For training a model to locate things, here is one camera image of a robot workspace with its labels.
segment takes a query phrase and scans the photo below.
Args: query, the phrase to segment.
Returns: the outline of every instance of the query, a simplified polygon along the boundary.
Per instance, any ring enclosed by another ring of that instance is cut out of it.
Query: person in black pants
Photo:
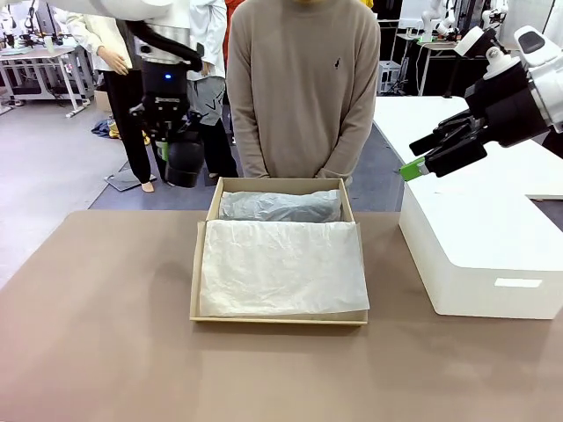
[[[138,106],[143,99],[141,70],[130,70],[126,75],[105,71],[104,79],[113,118],[120,131],[120,138],[123,140],[131,171],[143,184],[143,190],[152,192],[148,185],[150,161],[144,145],[141,123],[129,114],[129,109]],[[150,146],[157,161],[160,178],[165,181],[166,162],[158,155],[156,143],[151,142]]]
[[[225,63],[223,40],[227,29],[224,0],[190,0],[190,34],[203,45],[200,72],[187,74],[187,97],[193,112],[201,115],[200,134],[210,178],[238,177],[237,162],[223,126]]]
[[[94,68],[104,75],[131,171],[145,192],[154,192],[141,122],[129,114],[129,109],[139,105],[143,98],[142,60],[135,53],[135,37],[124,21],[113,18],[69,12],[66,24],[78,43],[91,53]],[[160,177],[165,180],[166,163],[159,157],[154,142],[152,149]]]

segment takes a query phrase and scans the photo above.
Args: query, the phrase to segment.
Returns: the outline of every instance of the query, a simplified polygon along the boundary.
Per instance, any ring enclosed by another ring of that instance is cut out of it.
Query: bare foot
[[[155,186],[153,186],[151,182],[141,184],[141,189],[146,193],[155,192]]]

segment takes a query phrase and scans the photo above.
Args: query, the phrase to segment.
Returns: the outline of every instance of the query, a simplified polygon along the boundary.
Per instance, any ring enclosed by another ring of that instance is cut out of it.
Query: cable
[[[201,56],[195,50],[192,50],[175,40],[163,37],[142,21],[128,20],[126,23],[129,30],[139,40],[146,42],[154,48],[170,53],[171,55],[177,55],[182,60],[191,62],[191,68],[196,72],[203,68]]]
[[[49,14],[49,19],[51,20],[51,26],[53,27],[53,34],[56,35],[56,25],[55,20],[53,19],[53,13],[51,13],[51,8],[49,7],[49,3],[46,4],[47,12]]]
[[[418,57],[418,59],[416,59],[416,90],[417,90],[418,94],[420,94],[419,60],[420,60],[420,55],[422,55],[422,49],[423,49],[423,46],[420,46],[419,57]]]
[[[543,34],[545,34],[545,30],[547,29],[547,24],[549,23],[549,19],[552,18],[552,13],[554,8],[555,8],[555,0],[552,1],[552,8],[549,10],[547,19],[545,20],[544,30],[542,31]]]
[[[24,21],[24,26],[28,29],[31,30],[33,33],[35,32],[35,28],[33,27],[33,16],[35,16],[35,0],[32,1],[32,5],[29,6],[29,11],[27,11],[27,15],[28,17],[26,18],[26,20]]]

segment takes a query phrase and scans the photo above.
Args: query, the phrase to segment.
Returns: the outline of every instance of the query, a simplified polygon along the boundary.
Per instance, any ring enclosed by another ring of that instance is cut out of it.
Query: black pants
[[[150,161],[144,146],[143,130],[140,122],[129,114],[129,109],[139,105],[143,99],[141,71],[130,70],[126,76],[115,72],[104,72],[104,79],[113,118],[120,131],[131,170],[141,183],[147,183],[150,180]],[[154,142],[150,145],[157,161],[160,178],[165,180],[166,162],[158,156],[157,145]]]
[[[221,119],[214,126],[200,125],[200,128],[209,173],[216,173],[222,178],[237,178],[237,162],[232,156]]]

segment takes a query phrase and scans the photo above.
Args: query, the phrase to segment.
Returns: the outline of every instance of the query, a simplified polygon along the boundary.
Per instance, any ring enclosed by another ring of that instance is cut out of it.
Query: folded clothing
[[[339,190],[308,195],[225,192],[219,218],[257,222],[339,222],[341,206]]]

